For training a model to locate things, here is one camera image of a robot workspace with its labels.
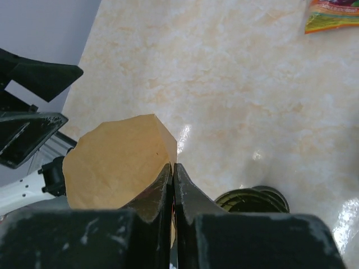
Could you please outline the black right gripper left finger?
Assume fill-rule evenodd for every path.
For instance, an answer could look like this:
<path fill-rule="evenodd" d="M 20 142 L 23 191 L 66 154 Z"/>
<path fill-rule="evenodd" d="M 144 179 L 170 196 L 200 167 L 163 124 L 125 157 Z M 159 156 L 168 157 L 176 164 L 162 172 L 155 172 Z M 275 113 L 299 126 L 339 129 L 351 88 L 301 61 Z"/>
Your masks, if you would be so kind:
<path fill-rule="evenodd" d="M 172 167 L 116 210 L 36 210 L 1 227 L 2 268 L 168 268 Z"/>

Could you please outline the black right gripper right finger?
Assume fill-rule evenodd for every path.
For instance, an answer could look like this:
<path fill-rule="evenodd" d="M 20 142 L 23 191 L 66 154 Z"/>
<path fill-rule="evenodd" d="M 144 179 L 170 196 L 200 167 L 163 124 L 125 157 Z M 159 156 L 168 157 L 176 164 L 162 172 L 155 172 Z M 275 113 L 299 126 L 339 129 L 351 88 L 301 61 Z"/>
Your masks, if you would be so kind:
<path fill-rule="evenodd" d="M 179 268 L 345 268 L 328 227 L 313 215 L 219 207 L 174 166 Z"/>

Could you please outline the dark green coffee dripper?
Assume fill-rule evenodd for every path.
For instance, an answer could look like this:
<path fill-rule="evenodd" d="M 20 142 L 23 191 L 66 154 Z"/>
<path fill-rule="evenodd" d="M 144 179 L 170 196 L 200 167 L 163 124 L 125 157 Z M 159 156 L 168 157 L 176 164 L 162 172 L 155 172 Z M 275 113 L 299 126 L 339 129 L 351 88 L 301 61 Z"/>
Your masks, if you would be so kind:
<path fill-rule="evenodd" d="M 280 191 L 265 185 L 229 191 L 215 203 L 230 213 L 290 213 L 289 204 Z"/>

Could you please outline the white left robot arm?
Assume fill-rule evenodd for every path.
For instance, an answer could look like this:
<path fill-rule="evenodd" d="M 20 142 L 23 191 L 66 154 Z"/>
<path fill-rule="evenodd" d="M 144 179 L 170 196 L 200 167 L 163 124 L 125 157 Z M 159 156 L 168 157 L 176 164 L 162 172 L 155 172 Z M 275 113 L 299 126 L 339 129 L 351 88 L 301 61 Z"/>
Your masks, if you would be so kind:
<path fill-rule="evenodd" d="M 68 119 L 57 112 L 39 112 L 6 91 L 15 81 L 41 99 L 50 102 L 83 75 L 70 64 L 48 63 L 1 50 L 1 165 L 17 169 L 52 137 L 66 151 L 76 141 L 59 132 Z M 14 210 L 66 195 L 62 172 L 64 156 L 57 156 L 27 176 L 1 187 L 1 216 Z"/>

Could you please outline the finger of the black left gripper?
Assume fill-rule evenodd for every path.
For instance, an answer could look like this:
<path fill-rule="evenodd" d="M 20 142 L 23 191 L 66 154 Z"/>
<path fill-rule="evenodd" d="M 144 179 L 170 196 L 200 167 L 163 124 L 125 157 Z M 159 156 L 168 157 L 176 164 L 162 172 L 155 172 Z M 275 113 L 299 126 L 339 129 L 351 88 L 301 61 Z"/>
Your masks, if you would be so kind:
<path fill-rule="evenodd" d="M 1 90 L 15 81 L 41 99 L 50 102 L 83 75 L 70 64 L 36 61 L 1 49 Z"/>
<path fill-rule="evenodd" d="M 1 112 L 1 165 L 17 169 L 67 122 L 55 112 Z"/>

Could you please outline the brown paper coffee filter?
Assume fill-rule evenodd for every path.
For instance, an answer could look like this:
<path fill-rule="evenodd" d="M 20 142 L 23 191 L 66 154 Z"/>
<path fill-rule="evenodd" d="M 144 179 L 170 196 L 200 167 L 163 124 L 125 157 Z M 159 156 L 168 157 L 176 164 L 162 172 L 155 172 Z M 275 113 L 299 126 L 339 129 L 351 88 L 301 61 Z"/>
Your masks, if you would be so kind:
<path fill-rule="evenodd" d="M 68 204 L 74 210 L 132 207 L 176 161 L 177 141 L 156 115 L 103 122 L 63 159 Z"/>

